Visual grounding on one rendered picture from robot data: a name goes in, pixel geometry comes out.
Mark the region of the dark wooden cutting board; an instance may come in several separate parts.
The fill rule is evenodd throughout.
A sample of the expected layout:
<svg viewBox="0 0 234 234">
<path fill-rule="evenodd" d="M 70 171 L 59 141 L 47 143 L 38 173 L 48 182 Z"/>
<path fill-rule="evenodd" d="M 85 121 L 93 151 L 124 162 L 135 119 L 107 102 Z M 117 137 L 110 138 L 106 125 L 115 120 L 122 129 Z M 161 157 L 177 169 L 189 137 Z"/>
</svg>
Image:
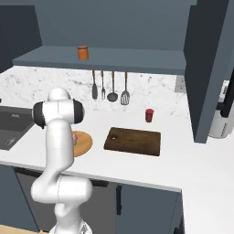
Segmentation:
<svg viewBox="0 0 234 234">
<path fill-rule="evenodd" d="M 103 148 L 133 154 L 160 155 L 161 134 L 143 130 L 112 127 Z"/>
</svg>

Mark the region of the red jar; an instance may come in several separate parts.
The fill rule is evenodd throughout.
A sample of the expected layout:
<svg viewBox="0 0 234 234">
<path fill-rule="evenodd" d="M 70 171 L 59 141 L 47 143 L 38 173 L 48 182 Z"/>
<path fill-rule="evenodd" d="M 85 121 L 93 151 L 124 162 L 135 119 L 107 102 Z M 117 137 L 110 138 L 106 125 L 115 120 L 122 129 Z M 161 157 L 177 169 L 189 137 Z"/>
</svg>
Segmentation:
<svg viewBox="0 0 234 234">
<path fill-rule="evenodd" d="M 146 122 L 151 122 L 153 119 L 153 115 L 154 115 L 154 110 L 153 109 L 147 109 L 145 111 L 145 121 Z"/>
</svg>

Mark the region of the tall grey cabinet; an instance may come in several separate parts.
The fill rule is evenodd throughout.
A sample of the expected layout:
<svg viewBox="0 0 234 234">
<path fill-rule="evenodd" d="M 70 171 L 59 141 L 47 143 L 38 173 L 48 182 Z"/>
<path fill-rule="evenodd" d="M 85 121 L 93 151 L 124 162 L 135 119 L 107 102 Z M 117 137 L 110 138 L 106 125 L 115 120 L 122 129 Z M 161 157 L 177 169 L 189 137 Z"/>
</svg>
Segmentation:
<svg viewBox="0 0 234 234">
<path fill-rule="evenodd" d="M 193 137 L 207 141 L 234 50 L 234 0 L 197 0 L 190 7 L 184 54 Z"/>
</svg>

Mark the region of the grey base cabinet panel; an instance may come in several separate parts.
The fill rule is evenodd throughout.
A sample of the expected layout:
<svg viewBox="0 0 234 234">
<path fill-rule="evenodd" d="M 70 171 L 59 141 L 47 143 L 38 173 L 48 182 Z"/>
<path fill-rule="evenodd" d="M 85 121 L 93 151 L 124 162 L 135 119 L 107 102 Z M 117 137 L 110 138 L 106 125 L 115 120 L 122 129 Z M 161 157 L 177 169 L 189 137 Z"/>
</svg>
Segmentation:
<svg viewBox="0 0 234 234">
<path fill-rule="evenodd" d="M 0 165 L 0 224 L 38 232 L 16 173 L 7 165 Z"/>
</svg>

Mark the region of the hanging slotted turner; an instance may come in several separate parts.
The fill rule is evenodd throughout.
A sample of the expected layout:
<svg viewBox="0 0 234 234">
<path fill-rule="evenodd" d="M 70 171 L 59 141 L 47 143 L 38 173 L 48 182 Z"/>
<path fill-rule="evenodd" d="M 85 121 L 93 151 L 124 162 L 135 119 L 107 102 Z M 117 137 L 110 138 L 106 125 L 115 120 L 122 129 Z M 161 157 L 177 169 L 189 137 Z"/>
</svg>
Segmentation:
<svg viewBox="0 0 234 234">
<path fill-rule="evenodd" d="M 127 90 L 127 72 L 125 72 L 125 89 L 121 95 L 121 105 L 128 105 L 130 101 L 130 93 Z"/>
</svg>

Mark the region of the hanging black ladle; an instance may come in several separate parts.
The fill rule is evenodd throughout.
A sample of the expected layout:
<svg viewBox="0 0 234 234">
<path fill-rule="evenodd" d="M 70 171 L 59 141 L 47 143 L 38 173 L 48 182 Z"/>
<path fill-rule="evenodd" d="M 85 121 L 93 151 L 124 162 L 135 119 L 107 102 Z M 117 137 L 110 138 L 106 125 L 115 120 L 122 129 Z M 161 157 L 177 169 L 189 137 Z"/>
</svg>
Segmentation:
<svg viewBox="0 0 234 234">
<path fill-rule="evenodd" d="M 108 101 L 115 102 L 118 99 L 118 94 L 114 91 L 114 71 L 112 71 L 112 92 L 107 96 Z"/>
</svg>

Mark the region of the hanging metal fork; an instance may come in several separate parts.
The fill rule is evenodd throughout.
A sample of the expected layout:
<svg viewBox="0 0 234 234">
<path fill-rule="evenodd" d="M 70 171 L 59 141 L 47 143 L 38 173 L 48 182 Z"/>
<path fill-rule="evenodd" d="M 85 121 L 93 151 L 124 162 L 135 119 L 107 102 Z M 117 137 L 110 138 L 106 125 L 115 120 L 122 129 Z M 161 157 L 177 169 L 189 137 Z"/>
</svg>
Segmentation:
<svg viewBox="0 0 234 234">
<path fill-rule="evenodd" d="M 104 73 L 101 71 L 101 98 L 105 99 L 105 88 L 104 88 Z"/>
</svg>

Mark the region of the hanging dark spatula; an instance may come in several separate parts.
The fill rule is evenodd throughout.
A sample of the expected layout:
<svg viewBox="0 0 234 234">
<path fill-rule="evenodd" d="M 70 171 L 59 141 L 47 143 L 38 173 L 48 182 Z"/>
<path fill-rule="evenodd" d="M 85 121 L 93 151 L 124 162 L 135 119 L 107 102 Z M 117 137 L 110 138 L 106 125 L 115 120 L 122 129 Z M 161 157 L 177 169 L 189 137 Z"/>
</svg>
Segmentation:
<svg viewBox="0 0 234 234">
<path fill-rule="evenodd" d="M 96 85 L 96 82 L 95 82 L 95 70 L 92 71 L 92 77 L 93 77 L 92 98 L 94 100 L 97 100 L 97 98 L 98 98 L 98 89 L 97 89 L 97 85 Z"/>
</svg>

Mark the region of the round light wooden plate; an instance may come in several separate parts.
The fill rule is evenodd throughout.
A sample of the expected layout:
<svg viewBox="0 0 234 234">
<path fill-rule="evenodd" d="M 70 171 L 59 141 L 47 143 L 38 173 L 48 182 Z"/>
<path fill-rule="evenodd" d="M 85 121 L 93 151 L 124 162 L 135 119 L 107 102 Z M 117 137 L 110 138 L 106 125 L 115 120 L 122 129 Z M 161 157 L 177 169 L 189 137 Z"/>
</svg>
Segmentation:
<svg viewBox="0 0 234 234">
<path fill-rule="evenodd" d="M 75 157 L 86 154 L 92 147 L 92 138 L 88 133 L 74 131 L 77 141 L 73 145 L 73 153 Z"/>
</svg>

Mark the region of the orange canister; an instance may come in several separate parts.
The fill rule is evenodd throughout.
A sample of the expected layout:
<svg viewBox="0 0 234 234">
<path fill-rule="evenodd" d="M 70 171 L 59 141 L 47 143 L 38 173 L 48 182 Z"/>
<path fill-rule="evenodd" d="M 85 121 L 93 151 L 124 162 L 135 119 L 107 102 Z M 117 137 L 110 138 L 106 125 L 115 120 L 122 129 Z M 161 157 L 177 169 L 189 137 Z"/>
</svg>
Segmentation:
<svg viewBox="0 0 234 234">
<path fill-rule="evenodd" d="M 78 58 L 79 60 L 88 60 L 89 59 L 89 51 L 87 46 L 78 46 Z"/>
</svg>

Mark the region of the dark grey dishwasher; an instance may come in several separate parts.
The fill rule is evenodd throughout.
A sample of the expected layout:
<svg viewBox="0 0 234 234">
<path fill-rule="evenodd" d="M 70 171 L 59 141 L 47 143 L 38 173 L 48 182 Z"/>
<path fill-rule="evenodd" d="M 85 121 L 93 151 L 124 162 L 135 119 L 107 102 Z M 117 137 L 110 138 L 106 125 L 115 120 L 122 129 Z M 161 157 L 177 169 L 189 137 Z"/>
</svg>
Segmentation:
<svg viewBox="0 0 234 234">
<path fill-rule="evenodd" d="M 56 223 L 54 206 L 32 199 L 30 188 L 35 177 L 19 173 L 16 175 L 38 227 L 50 231 Z M 109 182 L 107 187 L 94 186 L 90 200 L 80 206 L 80 213 L 93 234 L 115 234 L 115 184 Z"/>
</svg>

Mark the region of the grey cupboard door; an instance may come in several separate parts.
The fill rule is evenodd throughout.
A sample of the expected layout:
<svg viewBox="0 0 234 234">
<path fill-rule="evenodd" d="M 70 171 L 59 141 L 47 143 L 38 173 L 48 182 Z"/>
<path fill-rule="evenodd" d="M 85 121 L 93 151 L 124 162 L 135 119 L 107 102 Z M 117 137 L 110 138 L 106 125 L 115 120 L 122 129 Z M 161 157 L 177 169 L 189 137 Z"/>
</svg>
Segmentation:
<svg viewBox="0 0 234 234">
<path fill-rule="evenodd" d="M 185 234 L 181 192 L 122 186 L 122 214 L 116 234 Z"/>
</svg>

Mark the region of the dark grey sink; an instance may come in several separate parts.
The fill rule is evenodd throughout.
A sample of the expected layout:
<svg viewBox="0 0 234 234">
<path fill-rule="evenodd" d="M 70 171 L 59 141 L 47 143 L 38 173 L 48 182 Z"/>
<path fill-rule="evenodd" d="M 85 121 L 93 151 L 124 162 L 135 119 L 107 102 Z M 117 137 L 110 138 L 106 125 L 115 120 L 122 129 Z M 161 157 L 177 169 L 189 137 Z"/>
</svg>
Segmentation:
<svg viewBox="0 0 234 234">
<path fill-rule="evenodd" d="M 31 109 L 0 105 L 0 150 L 9 151 L 33 125 Z"/>
</svg>

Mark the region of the grey wall shelf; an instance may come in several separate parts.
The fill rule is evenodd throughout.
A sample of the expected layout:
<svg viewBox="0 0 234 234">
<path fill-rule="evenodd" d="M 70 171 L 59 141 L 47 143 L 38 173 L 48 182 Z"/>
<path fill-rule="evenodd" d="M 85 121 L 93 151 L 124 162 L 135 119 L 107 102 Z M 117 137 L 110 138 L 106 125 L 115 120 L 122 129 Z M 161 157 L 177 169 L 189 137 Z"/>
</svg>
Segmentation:
<svg viewBox="0 0 234 234">
<path fill-rule="evenodd" d="M 121 72 L 183 75 L 183 51 L 88 48 L 89 59 L 79 60 L 75 47 L 42 46 L 13 59 L 15 66 L 59 69 L 114 70 Z"/>
</svg>

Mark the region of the grey wall cabinet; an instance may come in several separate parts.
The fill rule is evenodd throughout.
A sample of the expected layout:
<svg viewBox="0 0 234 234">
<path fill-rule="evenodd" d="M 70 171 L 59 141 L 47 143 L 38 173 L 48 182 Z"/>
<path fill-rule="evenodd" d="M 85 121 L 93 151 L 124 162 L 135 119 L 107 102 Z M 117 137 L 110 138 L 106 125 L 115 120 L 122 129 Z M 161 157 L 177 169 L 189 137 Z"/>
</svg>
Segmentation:
<svg viewBox="0 0 234 234">
<path fill-rule="evenodd" d="M 42 45 L 33 5 L 0 5 L 0 73 Z"/>
</svg>

